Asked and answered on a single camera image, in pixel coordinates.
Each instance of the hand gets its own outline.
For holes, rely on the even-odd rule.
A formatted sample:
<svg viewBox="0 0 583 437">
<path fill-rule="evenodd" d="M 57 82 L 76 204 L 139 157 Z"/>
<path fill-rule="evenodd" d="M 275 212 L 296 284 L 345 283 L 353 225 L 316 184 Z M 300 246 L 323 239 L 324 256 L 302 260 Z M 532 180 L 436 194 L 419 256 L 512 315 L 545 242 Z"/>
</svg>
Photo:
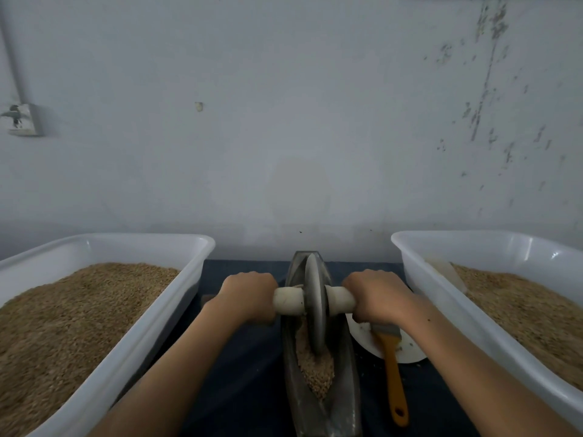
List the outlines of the hand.
<svg viewBox="0 0 583 437">
<path fill-rule="evenodd" d="M 357 322 L 400 324 L 416 296 L 395 274 L 388 271 L 357 271 L 342 283 L 356 300 Z"/>
<path fill-rule="evenodd" d="M 241 316 L 242 322 L 271 323 L 275 319 L 273 293 L 278 283 L 269 273 L 233 274 L 224 280 L 211 301 L 224 303 Z"/>
</svg>

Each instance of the forearm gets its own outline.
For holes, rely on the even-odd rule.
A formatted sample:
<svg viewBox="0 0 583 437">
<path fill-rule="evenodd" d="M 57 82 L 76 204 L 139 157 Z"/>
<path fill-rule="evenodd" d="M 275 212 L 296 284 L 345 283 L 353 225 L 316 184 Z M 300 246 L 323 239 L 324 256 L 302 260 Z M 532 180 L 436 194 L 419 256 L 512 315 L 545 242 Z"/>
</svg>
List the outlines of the forearm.
<svg viewBox="0 0 583 437">
<path fill-rule="evenodd" d="M 90 433 L 174 436 L 219 353 L 243 320 L 217 298 Z"/>
<path fill-rule="evenodd" d="M 579 435 L 431 302 L 416 296 L 411 304 L 401 327 L 431 360 L 482 436 Z"/>
</svg>

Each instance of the white wall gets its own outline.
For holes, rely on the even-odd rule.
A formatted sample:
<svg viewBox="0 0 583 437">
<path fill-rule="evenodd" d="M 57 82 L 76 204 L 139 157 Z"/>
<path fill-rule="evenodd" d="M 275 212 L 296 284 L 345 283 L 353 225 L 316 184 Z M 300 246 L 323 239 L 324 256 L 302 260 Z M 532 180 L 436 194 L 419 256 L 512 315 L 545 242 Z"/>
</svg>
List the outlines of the white wall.
<svg viewBox="0 0 583 437">
<path fill-rule="evenodd" d="M 403 229 L 583 248 L 583 0 L 2 1 L 47 137 L 0 133 L 1 257 L 91 231 L 242 259 L 395 260 Z"/>
</svg>

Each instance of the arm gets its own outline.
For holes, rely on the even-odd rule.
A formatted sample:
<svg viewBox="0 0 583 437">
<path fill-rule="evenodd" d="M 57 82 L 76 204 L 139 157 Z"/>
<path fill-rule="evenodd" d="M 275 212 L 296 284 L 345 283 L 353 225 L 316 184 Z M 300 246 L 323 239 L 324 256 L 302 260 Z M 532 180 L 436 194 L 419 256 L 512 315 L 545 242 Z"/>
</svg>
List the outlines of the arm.
<svg viewBox="0 0 583 437">
<path fill-rule="evenodd" d="M 353 273 L 344 286 L 354 294 L 359 321 L 396 323 L 415 339 L 482 436 L 579 435 L 396 274 Z"/>
<path fill-rule="evenodd" d="M 225 279 L 219 294 L 184 334 L 89 433 L 102 436 L 174 436 L 219 353 L 245 322 L 275 318 L 270 274 L 240 273 Z"/>
</svg>

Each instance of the orange brush handle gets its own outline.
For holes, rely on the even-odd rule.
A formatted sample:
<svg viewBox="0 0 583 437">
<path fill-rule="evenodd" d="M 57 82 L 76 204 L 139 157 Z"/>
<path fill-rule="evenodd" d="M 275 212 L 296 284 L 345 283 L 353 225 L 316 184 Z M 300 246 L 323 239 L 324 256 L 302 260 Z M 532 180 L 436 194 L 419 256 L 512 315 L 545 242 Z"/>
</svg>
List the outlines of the orange brush handle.
<svg viewBox="0 0 583 437">
<path fill-rule="evenodd" d="M 388 334 L 375 332 L 373 334 L 383 346 L 385 355 L 390 414 L 397 426 L 405 427 L 409 425 L 409 409 L 407 408 L 407 399 L 404 396 L 403 382 L 401 382 L 397 357 L 395 356 L 395 350 L 401 339 Z"/>
</svg>

